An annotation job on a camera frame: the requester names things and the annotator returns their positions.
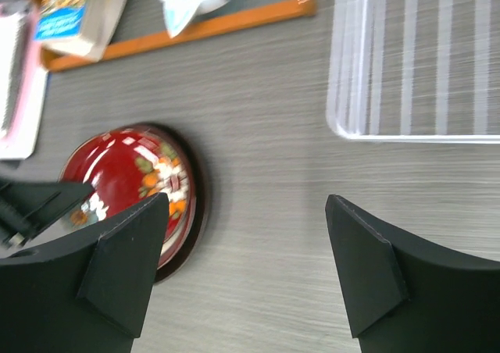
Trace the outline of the pink folder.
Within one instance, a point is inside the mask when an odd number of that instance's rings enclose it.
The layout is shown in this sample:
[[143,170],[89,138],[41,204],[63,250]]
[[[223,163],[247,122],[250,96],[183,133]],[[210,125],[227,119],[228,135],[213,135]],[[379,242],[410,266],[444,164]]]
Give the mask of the pink folder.
[[31,13],[31,18],[30,18],[31,19],[31,26],[30,26],[29,42],[27,43],[26,52],[25,52],[24,68],[23,68],[23,81],[22,81],[22,84],[20,86],[19,99],[17,102],[16,112],[15,112],[15,116],[13,119],[11,129],[13,128],[14,120],[16,119],[18,106],[21,103],[21,96],[22,96],[23,90],[24,89],[28,90],[28,88],[30,86],[30,82],[32,79],[30,71],[38,66],[42,66],[41,62],[40,62],[41,45],[34,40],[35,28],[36,28],[36,25],[38,22],[38,9],[31,6],[31,7],[26,7],[24,9],[15,9],[15,10],[8,11],[7,5],[1,6],[1,13],[2,12],[22,12],[22,11],[28,11]]

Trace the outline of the orange wooden shelf rack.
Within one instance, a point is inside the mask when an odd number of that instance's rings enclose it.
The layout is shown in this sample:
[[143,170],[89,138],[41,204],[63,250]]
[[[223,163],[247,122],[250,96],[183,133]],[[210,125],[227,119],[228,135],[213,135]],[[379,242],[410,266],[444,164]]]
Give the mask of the orange wooden shelf rack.
[[[41,0],[33,1],[37,4],[41,3]],[[197,22],[194,25],[188,26],[180,35],[173,38],[164,30],[128,41],[112,43],[106,48],[102,59],[97,62],[122,59],[189,41],[197,41],[239,30],[297,19],[299,17],[314,16],[316,10],[317,0],[285,0],[253,9],[246,9]],[[41,64],[50,72],[72,70],[97,63],[76,56],[60,55],[43,46],[40,55]]]

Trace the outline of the brown rimmed cream plate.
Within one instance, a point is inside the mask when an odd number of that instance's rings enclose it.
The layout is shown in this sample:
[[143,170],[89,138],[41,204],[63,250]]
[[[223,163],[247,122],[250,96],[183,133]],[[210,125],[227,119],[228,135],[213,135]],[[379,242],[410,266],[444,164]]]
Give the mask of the brown rimmed cream plate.
[[130,125],[139,133],[150,133],[173,146],[187,168],[189,194],[187,211],[163,243],[155,282],[161,283],[177,272],[190,258],[209,220],[211,180],[198,146],[180,131],[165,124],[139,122]]

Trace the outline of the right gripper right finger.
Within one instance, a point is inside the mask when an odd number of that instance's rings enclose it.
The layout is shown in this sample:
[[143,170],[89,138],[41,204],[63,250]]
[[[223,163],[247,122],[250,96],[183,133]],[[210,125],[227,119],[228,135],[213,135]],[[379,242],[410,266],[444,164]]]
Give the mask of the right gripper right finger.
[[336,194],[325,213],[362,351],[498,351],[498,262],[411,234]]

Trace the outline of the white board under folder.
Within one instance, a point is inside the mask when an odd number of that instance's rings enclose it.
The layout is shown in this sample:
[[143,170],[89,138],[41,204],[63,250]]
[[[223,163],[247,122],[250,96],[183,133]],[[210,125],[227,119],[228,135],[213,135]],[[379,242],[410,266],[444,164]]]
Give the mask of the white board under folder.
[[45,102],[48,71],[38,66],[31,71],[28,90],[24,89],[14,125],[9,135],[1,139],[1,160],[24,160],[36,147]]

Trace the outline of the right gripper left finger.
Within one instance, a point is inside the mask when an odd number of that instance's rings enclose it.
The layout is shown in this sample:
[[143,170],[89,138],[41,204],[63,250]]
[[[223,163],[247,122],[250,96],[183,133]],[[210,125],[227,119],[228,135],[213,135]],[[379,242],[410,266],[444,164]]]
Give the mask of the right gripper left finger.
[[141,336],[166,225],[163,193],[1,260],[4,352],[129,352]]

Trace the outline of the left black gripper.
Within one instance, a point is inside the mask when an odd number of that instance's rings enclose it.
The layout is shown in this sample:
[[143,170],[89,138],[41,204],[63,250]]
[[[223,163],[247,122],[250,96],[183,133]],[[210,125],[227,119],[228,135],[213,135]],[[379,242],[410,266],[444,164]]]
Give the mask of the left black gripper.
[[1,243],[23,246],[91,196],[89,183],[1,179]]

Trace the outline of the blue paperback book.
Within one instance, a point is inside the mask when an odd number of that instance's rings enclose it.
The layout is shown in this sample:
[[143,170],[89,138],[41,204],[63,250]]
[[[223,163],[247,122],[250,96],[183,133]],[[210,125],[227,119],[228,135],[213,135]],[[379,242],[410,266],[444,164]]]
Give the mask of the blue paperback book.
[[98,61],[127,0],[41,0],[34,39],[59,54]]

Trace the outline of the dark patterned plate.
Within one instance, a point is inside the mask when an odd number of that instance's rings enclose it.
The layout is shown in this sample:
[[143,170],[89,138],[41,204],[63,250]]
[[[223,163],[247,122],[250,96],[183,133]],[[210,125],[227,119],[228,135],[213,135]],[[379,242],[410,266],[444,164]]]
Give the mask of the dark patterned plate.
[[123,127],[84,142],[68,158],[60,180],[89,183],[93,191],[62,219],[77,230],[164,193],[169,220],[163,251],[181,236],[194,200],[192,169],[179,146],[151,127]]

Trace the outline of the white spiral manual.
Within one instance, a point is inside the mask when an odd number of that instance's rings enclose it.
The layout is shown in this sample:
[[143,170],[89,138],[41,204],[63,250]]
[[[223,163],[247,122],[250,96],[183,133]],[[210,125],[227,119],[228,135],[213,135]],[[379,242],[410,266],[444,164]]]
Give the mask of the white spiral manual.
[[1,137],[9,133],[16,112],[30,18],[28,11],[1,13]]

